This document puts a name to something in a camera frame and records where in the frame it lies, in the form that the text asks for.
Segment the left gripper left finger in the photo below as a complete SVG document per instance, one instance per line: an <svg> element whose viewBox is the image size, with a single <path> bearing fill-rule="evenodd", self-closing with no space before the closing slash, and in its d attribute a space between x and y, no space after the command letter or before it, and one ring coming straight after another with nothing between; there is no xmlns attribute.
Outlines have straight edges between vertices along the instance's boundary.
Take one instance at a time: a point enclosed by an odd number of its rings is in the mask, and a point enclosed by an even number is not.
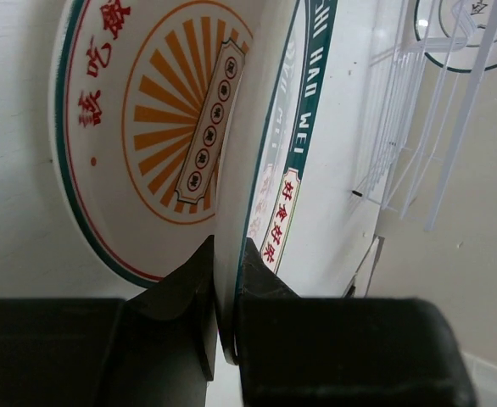
<svg viewBox="0 0 497 407"><path fill-rule="evenodd" d="M214 240L135 298L0 298L0 406L202 406Z"/></svg>

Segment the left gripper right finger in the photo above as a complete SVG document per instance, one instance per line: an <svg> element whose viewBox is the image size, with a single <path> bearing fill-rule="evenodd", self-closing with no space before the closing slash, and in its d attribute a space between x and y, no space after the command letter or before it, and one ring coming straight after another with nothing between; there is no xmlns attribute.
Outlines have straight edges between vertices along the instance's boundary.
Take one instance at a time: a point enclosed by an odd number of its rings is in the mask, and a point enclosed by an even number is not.
<svg viewBox="0 0 497 407"><path fill-rule="evenodd" d="M473 406L455 335L419 298L303 298L245 245L236 301L247 406Z"/></svg>

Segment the green rim text plate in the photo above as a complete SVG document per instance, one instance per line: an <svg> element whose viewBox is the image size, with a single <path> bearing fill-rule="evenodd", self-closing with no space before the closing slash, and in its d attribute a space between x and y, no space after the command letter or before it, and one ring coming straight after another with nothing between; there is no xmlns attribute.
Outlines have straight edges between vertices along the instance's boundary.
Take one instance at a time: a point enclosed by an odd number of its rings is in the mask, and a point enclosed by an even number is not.
<svg viewBox="0 0 497 407"><path fill-rule="evenodd" d="M248 53L221 156L214 284L225 359L249 256L281 264L326 76L337 3L268 1Z"/></svg>

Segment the orange sunburst plate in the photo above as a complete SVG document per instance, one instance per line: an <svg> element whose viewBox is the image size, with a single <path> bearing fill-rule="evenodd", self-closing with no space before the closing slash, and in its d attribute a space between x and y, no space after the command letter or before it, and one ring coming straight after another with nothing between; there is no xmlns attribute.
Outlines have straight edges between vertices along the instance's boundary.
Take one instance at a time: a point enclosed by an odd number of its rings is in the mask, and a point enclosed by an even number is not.
<svg viewBox="0 0 497 407"><path fill-rule="evenodd" d="M139 287L215 229L220 158L261 1L68 1L49 136L82 239Z"/></svg>

